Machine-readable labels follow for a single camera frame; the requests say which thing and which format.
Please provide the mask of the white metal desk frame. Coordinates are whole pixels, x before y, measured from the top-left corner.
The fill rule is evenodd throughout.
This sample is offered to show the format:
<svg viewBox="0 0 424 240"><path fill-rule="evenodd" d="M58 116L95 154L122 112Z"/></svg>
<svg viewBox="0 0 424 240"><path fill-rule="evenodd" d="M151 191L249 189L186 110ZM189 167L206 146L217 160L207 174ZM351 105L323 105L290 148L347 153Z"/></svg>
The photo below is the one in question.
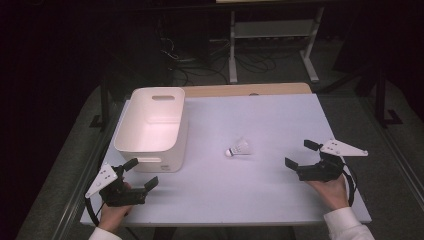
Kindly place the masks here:
<svg viewBox="0 0 424 240"><path fill-rule="evenodd" d="M308 44L299 51L304 67L312 83L317 83L319 77L310 59L315 39L321 24L324 7L319 7L313 19L278 20L278 21L253 21L238 22L236 14L231 12L230 18L230 51L228 58L229 82L236 84L237 67L235 58L235 40L249 38L272 37L306 37Z"/></svg>

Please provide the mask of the wooden table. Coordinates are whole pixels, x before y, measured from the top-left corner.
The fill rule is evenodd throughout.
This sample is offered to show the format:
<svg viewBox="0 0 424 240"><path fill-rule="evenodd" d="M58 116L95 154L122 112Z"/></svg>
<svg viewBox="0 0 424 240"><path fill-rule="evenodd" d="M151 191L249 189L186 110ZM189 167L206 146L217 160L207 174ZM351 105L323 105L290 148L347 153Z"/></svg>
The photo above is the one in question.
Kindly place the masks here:
<svg viewBox="0 0 424 240"><path fill-rule="evenodd" d="M189 86L183 87L183 90L189 98L312 93L312 90L306 83Z"/></svg>

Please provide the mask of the white shuttlecock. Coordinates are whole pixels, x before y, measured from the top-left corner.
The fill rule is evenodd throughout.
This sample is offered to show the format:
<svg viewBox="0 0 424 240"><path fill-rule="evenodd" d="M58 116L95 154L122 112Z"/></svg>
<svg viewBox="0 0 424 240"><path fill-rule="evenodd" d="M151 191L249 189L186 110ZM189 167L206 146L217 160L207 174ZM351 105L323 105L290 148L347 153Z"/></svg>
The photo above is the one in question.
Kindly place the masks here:
<svg viewBox="0 0 424 240"><path fill-rule="evenodd" d="M231 145L226 151L227 157L234 157L238 155L250 155L252 149L249 142L245 138L238 139L233 145Z"/></svg>

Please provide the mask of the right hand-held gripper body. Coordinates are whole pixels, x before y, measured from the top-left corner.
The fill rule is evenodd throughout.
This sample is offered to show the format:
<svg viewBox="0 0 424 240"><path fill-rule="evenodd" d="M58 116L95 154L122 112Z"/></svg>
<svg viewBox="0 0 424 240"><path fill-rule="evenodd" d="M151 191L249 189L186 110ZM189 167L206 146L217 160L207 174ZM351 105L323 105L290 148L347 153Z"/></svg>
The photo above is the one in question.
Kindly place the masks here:
<svg viewBox="0 0 424 240"><path fill-rule="evenodd" d="M365 157L367 150L362 150L336 139L330 139L319 152L320 160L314 165L298 166L296 173L300 181L331 181L336 180L343 172L345 156Z"/></svg>

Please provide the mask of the white table board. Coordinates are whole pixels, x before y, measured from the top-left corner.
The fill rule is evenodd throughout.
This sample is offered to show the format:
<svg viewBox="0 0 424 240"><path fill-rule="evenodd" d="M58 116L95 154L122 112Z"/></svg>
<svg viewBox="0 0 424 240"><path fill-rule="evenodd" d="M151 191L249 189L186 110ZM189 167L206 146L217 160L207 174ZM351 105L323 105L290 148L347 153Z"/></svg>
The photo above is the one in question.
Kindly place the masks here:
<svg viewBox="0 0 424 240"><path fill-rule="evenodd" d="M189 98L185 160L159 184L126 226L263 226L319 223L326 206L288 169L318 162L305 139L324 143L333 132L314 94ZM245 138L250 155L225 151Z"/></svg>

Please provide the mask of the person's right hand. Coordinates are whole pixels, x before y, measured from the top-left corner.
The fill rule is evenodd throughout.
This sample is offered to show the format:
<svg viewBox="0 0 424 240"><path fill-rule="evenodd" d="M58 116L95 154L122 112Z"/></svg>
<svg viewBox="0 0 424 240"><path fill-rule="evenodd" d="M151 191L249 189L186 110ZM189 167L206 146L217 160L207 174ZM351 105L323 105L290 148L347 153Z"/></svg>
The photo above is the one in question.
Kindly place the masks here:
<svg viewBox="0 0 424 240"><path fill-rule="evenodd" d="M330 210L338 210L349 206L345 179L340 175L336 180L328 182L307 181L321 197Z"/></svg>

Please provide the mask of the white plastic storage bin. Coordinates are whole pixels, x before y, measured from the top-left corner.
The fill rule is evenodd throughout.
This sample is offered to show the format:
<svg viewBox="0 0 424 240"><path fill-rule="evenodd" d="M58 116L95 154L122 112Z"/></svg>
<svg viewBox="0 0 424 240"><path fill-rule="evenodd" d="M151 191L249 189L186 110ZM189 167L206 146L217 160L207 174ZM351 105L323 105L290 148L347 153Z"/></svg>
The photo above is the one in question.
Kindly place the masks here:
<svg viewBox="0 0 424 240"><path fill-rule="evenodd" d="M183 165L188 136L185 91L149 87L133 91L118 124L114 147L135 171L177 172Z"/></svg>

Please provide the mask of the person's left hand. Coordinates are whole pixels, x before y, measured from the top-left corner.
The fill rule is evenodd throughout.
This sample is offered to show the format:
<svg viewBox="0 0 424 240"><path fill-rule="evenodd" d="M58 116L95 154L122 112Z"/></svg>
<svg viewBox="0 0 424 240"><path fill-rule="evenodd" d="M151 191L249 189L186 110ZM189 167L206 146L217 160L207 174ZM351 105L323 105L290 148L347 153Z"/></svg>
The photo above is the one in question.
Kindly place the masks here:
<svg viewBox="0 0 424 240"><path fill-rule="evenodd" d="M98 227L110 233L116 233L123 219L132 210L132 205L110 207L105 204L101 210Z"/></svg>

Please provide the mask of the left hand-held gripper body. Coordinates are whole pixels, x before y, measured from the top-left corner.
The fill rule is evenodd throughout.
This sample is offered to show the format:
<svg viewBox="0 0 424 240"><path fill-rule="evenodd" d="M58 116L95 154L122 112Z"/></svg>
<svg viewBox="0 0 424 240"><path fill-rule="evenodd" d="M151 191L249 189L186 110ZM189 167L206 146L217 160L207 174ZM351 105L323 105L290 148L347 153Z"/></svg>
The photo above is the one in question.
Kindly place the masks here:
<svg viewBox="0 0 424 240"><path fill-rule="evenodd" d="M85 198L89 199L99 193L102 200L110 207L144 204L147 191L145 188L129 188L124 183L123 174L126 171L123 165L103 164L86 190Z"/></svg>

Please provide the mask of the black metal stand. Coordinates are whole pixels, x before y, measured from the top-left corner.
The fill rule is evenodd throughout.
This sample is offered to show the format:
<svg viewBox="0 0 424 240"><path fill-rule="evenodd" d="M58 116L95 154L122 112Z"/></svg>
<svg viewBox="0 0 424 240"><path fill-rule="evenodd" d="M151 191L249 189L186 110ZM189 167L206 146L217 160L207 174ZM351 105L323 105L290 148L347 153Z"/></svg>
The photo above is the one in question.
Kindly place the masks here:
<svg viewBox="0 0 424 240"><path fill-rule="evenodd" d="M105 76L100 82L100 105L101 113L95 115L90 123L91 128L99 128L101 132L105 130L109 122L109 92L108 80Z"/></svg>
<svg viewBox="0 0 424 240"><path fill-rule="evenodd" d="M402 124L402 120L393 109L386 109L386 77L383 70L376 71L377 80L375 88L375 117L378 123L386 128L388 125Z"/></svg>

